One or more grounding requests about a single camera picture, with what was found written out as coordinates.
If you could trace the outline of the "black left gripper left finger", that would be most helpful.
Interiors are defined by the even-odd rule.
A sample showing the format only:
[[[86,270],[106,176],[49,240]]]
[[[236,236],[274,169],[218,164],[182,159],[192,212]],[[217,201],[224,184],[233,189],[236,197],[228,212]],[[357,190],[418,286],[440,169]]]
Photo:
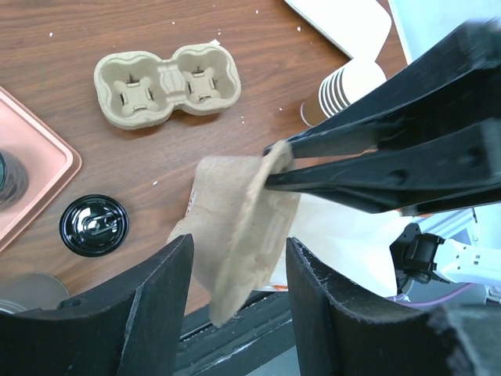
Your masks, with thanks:
[[[193,265],[181,235],[59,304],[1,315],[3,375],[171,375]]]

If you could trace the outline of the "brown paper takeout bag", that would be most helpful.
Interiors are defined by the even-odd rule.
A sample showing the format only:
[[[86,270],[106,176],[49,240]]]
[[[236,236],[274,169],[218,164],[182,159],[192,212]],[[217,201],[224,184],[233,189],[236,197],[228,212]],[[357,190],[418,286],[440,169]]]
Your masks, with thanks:
[[[266,202],[273,214],[284,214],[290,226],[279,237],[279,257],[256,291],[289,290],[286,239],[297,238],[321,262],[352,282],[383,298],[397,295],[390,245],[401,235],[410,217],[399,211],[370,214],[310,194],[269,191]]]

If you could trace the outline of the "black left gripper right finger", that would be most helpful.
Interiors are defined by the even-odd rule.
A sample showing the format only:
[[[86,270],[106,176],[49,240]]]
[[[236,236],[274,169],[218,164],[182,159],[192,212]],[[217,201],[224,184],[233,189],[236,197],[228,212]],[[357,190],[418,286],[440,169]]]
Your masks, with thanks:
[[[498,375],[500,308],[419,311],[381,298],[287,240],[287,279],[303,375]]]

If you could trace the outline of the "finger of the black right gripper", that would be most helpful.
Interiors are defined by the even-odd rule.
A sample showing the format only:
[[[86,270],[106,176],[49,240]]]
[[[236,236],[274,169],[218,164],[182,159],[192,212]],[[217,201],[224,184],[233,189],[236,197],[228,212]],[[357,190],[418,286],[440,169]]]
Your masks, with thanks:
[[[278,173],[265,186],[369,213],[424,215],[498,203],[500,125],[477,123],[404,150]]]
[[[500,21],[460,24],[348,109],[287,141],[296,158],[429,142],[499,156]]]

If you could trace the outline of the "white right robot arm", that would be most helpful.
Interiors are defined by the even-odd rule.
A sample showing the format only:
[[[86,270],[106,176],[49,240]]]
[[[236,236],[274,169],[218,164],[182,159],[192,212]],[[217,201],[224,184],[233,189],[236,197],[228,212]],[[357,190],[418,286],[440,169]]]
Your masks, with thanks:
[[[291,136],[328,162],[268,178],[301,194],[292,237],[389,297],[398,279],[500,282],[500,252],[426,233],[413,218],[500,200],[500,22],[459,25],[393,78]]]

